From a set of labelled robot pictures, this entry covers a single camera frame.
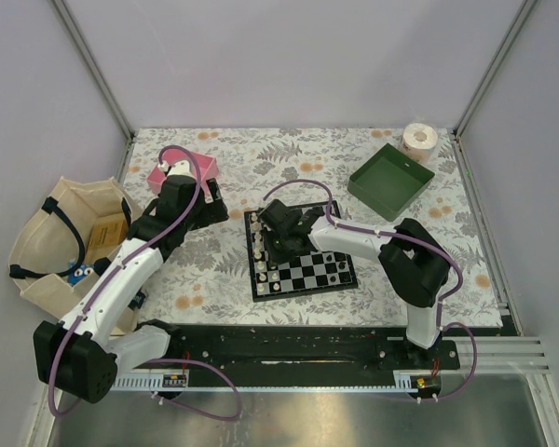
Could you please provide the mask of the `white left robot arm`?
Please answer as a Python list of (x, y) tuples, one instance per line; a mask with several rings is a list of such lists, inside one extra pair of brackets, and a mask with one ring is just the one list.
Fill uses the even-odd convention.
[(97, 282), (57, 323), (34, 331), (38, 378), (82, 400), (96, 403), (121, 374), (154, 359), (172, 368), (183, 359), (182, 343), (164, 324), (144, 323), (121, 336), (113, 330), (143, 284), (179, 248), (187, 233), (226, 221), (227, 208), (216, 180), (201, 183), (175, 165), (158, 196), (130, 226), (116, 257)]

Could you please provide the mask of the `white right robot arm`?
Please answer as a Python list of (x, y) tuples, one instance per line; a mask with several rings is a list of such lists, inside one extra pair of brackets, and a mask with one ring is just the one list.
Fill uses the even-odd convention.
[(258, 212), (262, 236), (275, 264), (312, 252), (342, 252), (379, 263), (392, 289), (406, 304), (405, 356), (418, 369), (439, 356), (437, 294), (448, 280), (450, 263), (442, 247), (413, 219), (394, 229), (345, 221), (331, 206), (302, 211), (275, 199)]

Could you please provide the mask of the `black and white chessboard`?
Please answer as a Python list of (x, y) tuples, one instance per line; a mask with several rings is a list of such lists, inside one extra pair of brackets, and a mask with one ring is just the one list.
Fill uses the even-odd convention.
[[(260, 224), (260, 230), (256, 232), (252, 231), (252, 222), (250, 219), (252, 212), (255, 212), (258, 215), (257, 211), (246, 211), (244, 213), (244, 223), (248, 249), (247, 259), (250, 268), (252, 300), (254, 302), (260, 303), (330, 291), (352, 290), (359, 286), (352, 258), (346, 254), (345, 260), (338, 261), (335, 258), (335, 251), (313, 251), (303, 258), (301, 264), (284, 263), (280, 264), (275, 269), (270, 270), (267, 264), (266, 244), (261, 234), (261, 230), (265, 227), (258, 218), (256, 223)], [(265, 271), (258, 270), (257, 263), (260, 261), (257, 261), (253, 255), (256, 250), (254, 247), (254, 236), (256, 234), (260, 234), (262, 237), (263, 247), (261, 252), (263, 253), (263, 259), (260, 261), (266, 263)], [(332, 262), (325, 262), (325, 255), (327, 253), (333, 254)], [(338, 264), (341, 262), (345, 262), (347, 264), (347, 268), (343, 271), (338, 270)], [(279, 280), (273, 281), (271, 279), (273, 272), (279, 273)], [(349, 283), (340, 282), (339, 274), (342, 272), (348, 272), (350, 274), (351, 281)], [(336, 282), (333, 284), (329, 282), (329, 277), (331, 276), (336, 277)], [(265, 291), (263, 293), (257, 292), (257, 284), (265, 284)]]

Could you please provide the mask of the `pink square tray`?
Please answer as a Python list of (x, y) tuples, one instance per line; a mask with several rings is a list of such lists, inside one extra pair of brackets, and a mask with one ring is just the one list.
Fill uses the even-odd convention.
[[(210, 192), (207, 181), (210, 179), (215, 179), (219, 175), (219, 168), (217, 166), (217, 160), (213, 156), (206, 156), (193, 152), (193, 156), (197, 161), (198, 169), (201, 174), (201, 188), (208, 194)], [(170, 166), (176, 164), (181, 160), (188, 160), (187, 155), (179, 149), (171, 149), (163, 155), (163, 160), (167, 162)], [(165, 174), (158, 167), (158, 162), (155, 164), (149, 175), (147, 176), (147, 183), (151, 191), (158, 195), (161, 190), (161, 185), (165, 180)]]

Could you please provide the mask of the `floral patterned table mat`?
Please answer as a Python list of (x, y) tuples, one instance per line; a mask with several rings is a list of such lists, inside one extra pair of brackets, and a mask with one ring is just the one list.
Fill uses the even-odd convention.
[[(406, 209), (454, 258), (443, 321), (498, 328), (502, 318), (448, 132), (440, 129), (428, 160), (435, 177)], [(153, 197), (147, 176), (165, 146), (213, 156), (228, 209), (224, 223), (188, 234), (184, 244), (147, 281), (142, 319), (178, 323), (402, 326), (404, 302), (379, 264), (355, 259), (359, 286), (313, 296), (252, 300), (244, 213), (263, 196), (287, 204), (335, 198), (341, 215), (362, 224), (384, 220), (348, 192), (348, 179), (399, 129), (141, 129), (136, 135), (125, 190), (141, 206)]]

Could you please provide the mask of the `brown cardboard box in bag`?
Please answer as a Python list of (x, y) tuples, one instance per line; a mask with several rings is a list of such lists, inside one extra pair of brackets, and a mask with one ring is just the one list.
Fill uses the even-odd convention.
[(85, 264), (108, 257), (123, 242), (128, 230), (129, 224), (122, 212), (100, 217), (91, 230)]

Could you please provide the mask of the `green square tray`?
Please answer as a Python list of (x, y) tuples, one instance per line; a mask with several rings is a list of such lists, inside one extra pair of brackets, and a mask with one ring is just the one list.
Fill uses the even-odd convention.
[(429, 186), (435, 173), (386, 143), (348, 179), (348, 191), (388, 222)]

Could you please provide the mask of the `blue printed package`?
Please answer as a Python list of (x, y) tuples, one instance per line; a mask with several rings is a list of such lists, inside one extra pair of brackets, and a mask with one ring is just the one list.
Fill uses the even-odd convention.
[(75, 285), (94, 271), (94, 264), (81, 264), (66, 277), (69, 284)]

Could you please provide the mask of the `beige canvas tote bag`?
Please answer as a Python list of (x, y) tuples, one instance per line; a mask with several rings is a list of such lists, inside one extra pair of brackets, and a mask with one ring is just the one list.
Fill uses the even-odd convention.
[(96, 221), (120, 212), (132, 223), (143, 209), (117, 180), (77, 183), (60, 178), (10, 253), (9, 275), (20, 296), (54, 318), (80, 304), (100, 276), (92, 272), (75, 285), (66, 277), (85, 264)]

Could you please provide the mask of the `toilet paper roll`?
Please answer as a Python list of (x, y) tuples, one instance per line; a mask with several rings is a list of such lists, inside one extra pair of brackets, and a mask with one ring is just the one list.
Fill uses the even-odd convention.
[(417, 163), (426, 163), (439, 141), (437, 130), (424, 123), (411, 123), (402, 133), (400, 150)]

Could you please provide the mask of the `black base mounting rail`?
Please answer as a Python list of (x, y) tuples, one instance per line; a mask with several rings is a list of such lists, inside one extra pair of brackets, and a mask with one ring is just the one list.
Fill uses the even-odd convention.
[(422, 349), (399, 330), (349, 327), (171, 324), (170, 347), (155, 367), (195, 390), (242, 392), (441, 390), (439, 374), (460, 368), (454, 342)]

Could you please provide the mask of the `aluminium frame post left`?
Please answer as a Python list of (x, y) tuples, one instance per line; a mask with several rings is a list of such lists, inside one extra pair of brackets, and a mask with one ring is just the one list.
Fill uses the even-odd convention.
[(72, 9), (68, 3), (63, 0), (50, 0), (49, 3), (61, 21), (61, 24), (69, 36), (75, 51), (87, 69), (92, 82), (99, 91), (112, 118), (116, 122), (118, 129), (127, 141), (131, 141), (134, 137), (132, 125), (128, 121), (116, 99), (116, 96), (114, 95), (114, 92), (103, 75), (101, 67), (95, 58)]

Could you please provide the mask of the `aluminium frame post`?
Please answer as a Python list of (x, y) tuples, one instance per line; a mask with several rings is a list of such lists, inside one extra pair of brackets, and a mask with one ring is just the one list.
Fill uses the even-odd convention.
[(69, 36), (75, 51), (87, 69), (92, 82), (99, 91), (112, 118), (116, 122), (118, 129), (127, 141), (131, 141), (134, 137), (132, 125), (128, 121), (116, 99), (116, 96), (114, 95), (114, 92), (103, 75), (101, 67), (95, 58), (72, 9), (68, 3), (63, 0), (50, 0), (49, 3), (61, 21), (61, 24)]
[(452, 132), (456, 138), (460, 138), (468, 128), (472, 118), (478, 111), (484, 98), (486, 97), (493, 82), (502, 69), (506, 59), (511, 53), (516, 41), (520, 37), (524, 27), (530, 20), (535, 9), (539, 5), (539, 0), (524, 0), (517, 12), (515, 13), (509, 28), (504, 34), (498, 48), (489, 62), (481, 80), (474, 90), (468, 105), (465, 107), (457, 124), (453, 127)]

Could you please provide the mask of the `aluminium frame post right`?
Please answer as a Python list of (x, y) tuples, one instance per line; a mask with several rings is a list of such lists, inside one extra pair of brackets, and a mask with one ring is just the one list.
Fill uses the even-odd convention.
[(460, 138), (468, 128), (472, 118), (478, 111), (484, 98), (486, 97), (493, 82), (502, 69), (506, 59), (511, 53), (516, 41), (520, 37), (524, 27), (530, 20), (535, 9), (539, 5), (539, 0), (524, 0), (517, 12), (515, 13), (509, 28), (504, 34), (498, 48), (489, 62), (481, 80), (474, 90), (468, 105), (465, 107), (457, 124), (453, 127), (452, 132), (456, 138)]

